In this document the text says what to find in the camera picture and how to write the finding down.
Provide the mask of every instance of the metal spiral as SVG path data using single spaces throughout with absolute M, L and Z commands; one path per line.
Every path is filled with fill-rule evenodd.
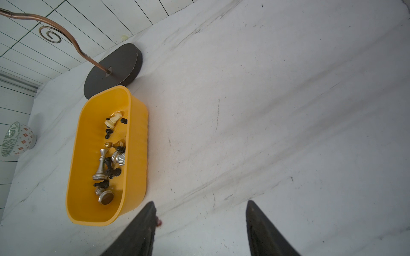
M 61 33 L 62 35 L 64 35 L 64 36 L 73 44 L 73 46 L 74 46 L 75 49 L 77 50 L 78 54 L 80 54 L 84 59 L 88 60 L 88 61 L 91 62 L 93 65 L 95 65 L 97 68 L 99 68 L 99 69 L 101 69 L 102 71 L 104 71 L 105 73 L 107 73 L 107 74 L 109 74 L 109 75 L 111 74 L 111 70 L 109 70 L 108 68 L 105 68 L 104 66 L 102 66 L 101 64 L 99 64 L 98 62 L 96 62 L 95 60 L 93 60 L 90 56 L 88 56 L 87 54 L 85 54 L 85 53 L 80 49 L 80 46 L 78 45 L 78 43 L 77 43 L 77 41 L 75 40 L 75 38 L 73 37 L 73 35 L 70 34 L 70 32 L 68 32 L 65 28 L 63 28 L 63 27 L 62 27 L 61 25 L 59 25 L 58 23 L 56 23 L 56 22 L 54 22 L 54 21 L 52 21 L 52 20 L 50 20 L 50 19 L 48 19 L 48 18 L 46 18 L 46 17 L 37 15 L 37 14 L 26 14 L 26 13 L 20 14 L 20 13 L 14 13 L 14 12 L 11 12 L 11 11 L 9 11 L 9 10 L 5 10 L 5 9 L 3 9 L 3 8 L 0 8 L 0 15 L 3 15 L 3 16 L 6 16 L 6 17 L 8 17 L 8 18 L 12 18 L 12 19 L 18 19 L 18 20 L 36 20 L 36 21 L 44 22 L 44 23 L 50 25 L 51 27 L 49 27 L 49 26 L 42 26 L 42 27 L 39 28 L 39 33 L 40 33 L 41 37 L 44 38 L 44 40 L 46 40 L 46 41 L 48 41 L 48 42 L 50 42 L 50 43 L 60 43 L 60 42 L 61 42 L 61 37 L 60 37 L 58 34 L 56 34 L 54 31 L 57 31 L 57 32 Z M 47 31 L 47 32 L 46 32 L 46 36 L 47 36 L 48 38 L 45 37 L 45 36 L 42 34 L 42 32 L 41 32 L 41 30 L 42 30 L 42 29 L 45 29 L 45 28 L 50 29 L 50 30 L 54 30 L 54 31 Z M 52 39 L 52 37 L 50 36 L 50 34 L 55 35 L 55 36 L 58 38 L 58 41 L 54 41 L 54 40 Z
M 40 33 L 40 36 L 41 36 L 42 38 L 44 38 L 44 40 L 47 40 L 47 41 L 49 41 L 50 43 L 60 43 L 60 42 L 61 42 L 61 37 L 60 37 L 57 33 L 53 32 L 53 31 L 47 31 L 47 32 L 46 32 L 46 35 L 47 35 L 50 39 L 48 39 L 47 37 L 45 37 L 45 36 L 43 35 L 43 33 L 41 32 L 41 30 L 42 30 L 42 29 L 45 29 L 45 28 L 50 29 L 50 30 L 55 30 L 55 31 L 57 31 L 57 32 L 59 32 L 59 33 L 61 33 L 61 34 L 64 35 L 64 33 L 62 33 L 61 31 L 59 31 L 59 30 L 56 29 L 55 27 L 42 26 L 42 27 L 39 28 L 39 33 Z M 53 41 L 53 38 L 50 36 L 50 34 L 55 35 L 55 36 L 58 38 L 58 41 Z

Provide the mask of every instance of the patterned ceramic cup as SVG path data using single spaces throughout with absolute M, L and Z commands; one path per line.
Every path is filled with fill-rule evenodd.
M 33 148 L 36 141 L 37 136 L 33 134 L 30 127 L 14 122 L 4 136 L 1 155 L 3 157 L 18 156 Z

